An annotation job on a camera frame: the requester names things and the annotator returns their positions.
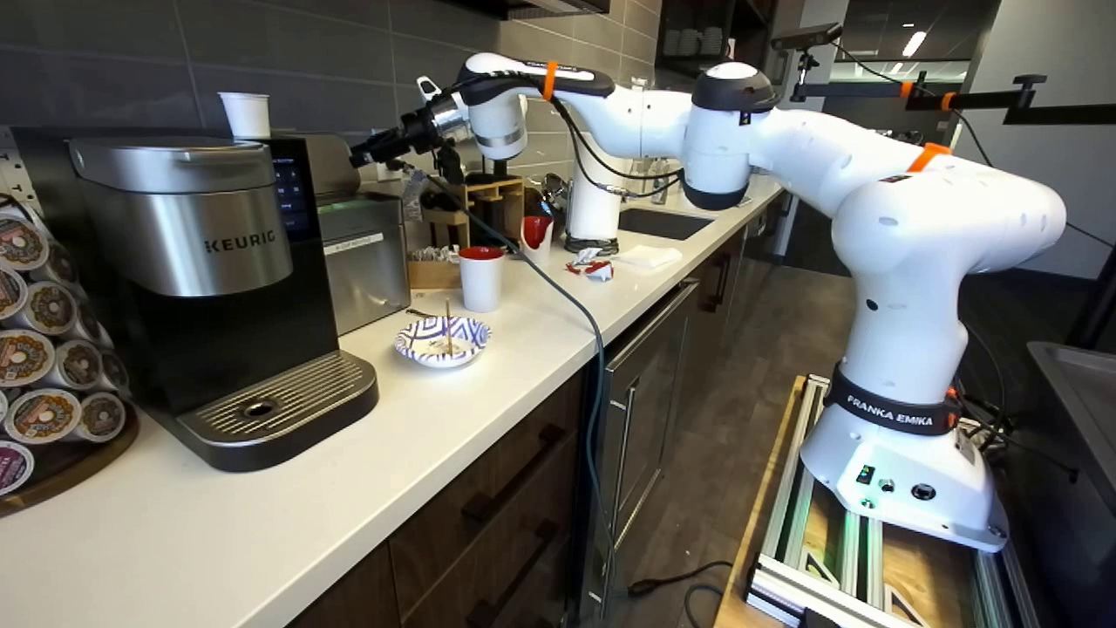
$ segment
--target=coffee machine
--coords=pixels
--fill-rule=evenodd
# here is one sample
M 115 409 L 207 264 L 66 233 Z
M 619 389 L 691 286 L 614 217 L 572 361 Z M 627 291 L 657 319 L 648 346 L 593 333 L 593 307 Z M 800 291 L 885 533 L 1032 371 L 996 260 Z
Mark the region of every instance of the coffee machine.
M 291 459 L 377 404 L 338 350 L 305 140 L 18 131 L 136 404 L 220 472 Z

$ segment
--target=orange accent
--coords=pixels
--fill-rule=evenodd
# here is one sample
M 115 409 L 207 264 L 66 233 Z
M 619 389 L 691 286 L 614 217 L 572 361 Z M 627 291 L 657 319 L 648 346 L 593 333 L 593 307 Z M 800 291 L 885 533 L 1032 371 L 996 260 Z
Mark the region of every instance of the orange accent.
M 920 145 L 920 154 L 912 159 L 912 174 L 914 169 L 923 169 L 939 154 L 950 154 L 950 145 L 942 145 L 942 143 L 929 143 L 929 145 Z
M 547 64 L 547 76 L 544 76 L 544 97 L 554 97 L 554 84 L 559 84 L 559 64 Z
M 953 97 L 957 97 L 957 90 L 946 90 L 939 107 L 950 112 L 950 107 L 953 107 Z

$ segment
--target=coffee maker drip tray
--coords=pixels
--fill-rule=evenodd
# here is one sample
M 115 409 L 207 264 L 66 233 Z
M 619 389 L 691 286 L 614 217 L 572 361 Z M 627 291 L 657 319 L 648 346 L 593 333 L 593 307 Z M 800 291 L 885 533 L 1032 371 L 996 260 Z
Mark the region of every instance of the coffee maker drip tray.
M 344 428 L 377 401 L 377 371 L 349 353 L 328 353 L 162 423 L 213 466 L 257 472 Z

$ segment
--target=kitchen counter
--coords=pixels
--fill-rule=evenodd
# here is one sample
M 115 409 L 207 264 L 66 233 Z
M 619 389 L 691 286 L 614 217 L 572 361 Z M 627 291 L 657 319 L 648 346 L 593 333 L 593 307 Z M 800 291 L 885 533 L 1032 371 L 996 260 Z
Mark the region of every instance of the kitchen counter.
M 559 248 L 547 269 L 619 338 L 774 195 L 758 174 L 748 201 L 702 212 L 716 223 L 687 240 L 621 230 L 621 251 L 678 248 L 671 269 L 619 260 L 612 282 L 591 282 L 563 269 Z M 414 307 L 443 311 L 445 297 Z M 406 361 L 390 343 L 407 319 L 394 312 L 342 338 L 377 366 L 379 404 L 298 459 L 225 473 L 143 419 L 113 466 L 0 521 L 0 624 L 286 624 L 593 359 L 586 316 L 523 260 L 508 260 L 498 311 L 480 312 L 491 343 L 479 361 Z

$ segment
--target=robotic arm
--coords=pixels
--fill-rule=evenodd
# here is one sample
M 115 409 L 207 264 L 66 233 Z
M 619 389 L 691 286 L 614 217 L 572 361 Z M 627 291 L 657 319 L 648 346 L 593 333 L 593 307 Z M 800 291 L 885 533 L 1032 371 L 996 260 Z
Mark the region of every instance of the robotic arm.
M 678 158 L 702 210 L 737 207 L 758 167 L 826 212 L 858 311 L 803 464 L 850 512 L 981 551 L 1008 540 L 989 472 L 950 401 L 965 350 L 959 282 L 1049 248 L 1066 223 L 1056 190 L 820 112 L 783 112 L 743 64 L 678 95 L 480 53 L 455 90 L 357 145 L 357 159 L 429 151 L 456 127 L 508 159 L 526 143 L 523 95 L 566 102 L 614 158 Z

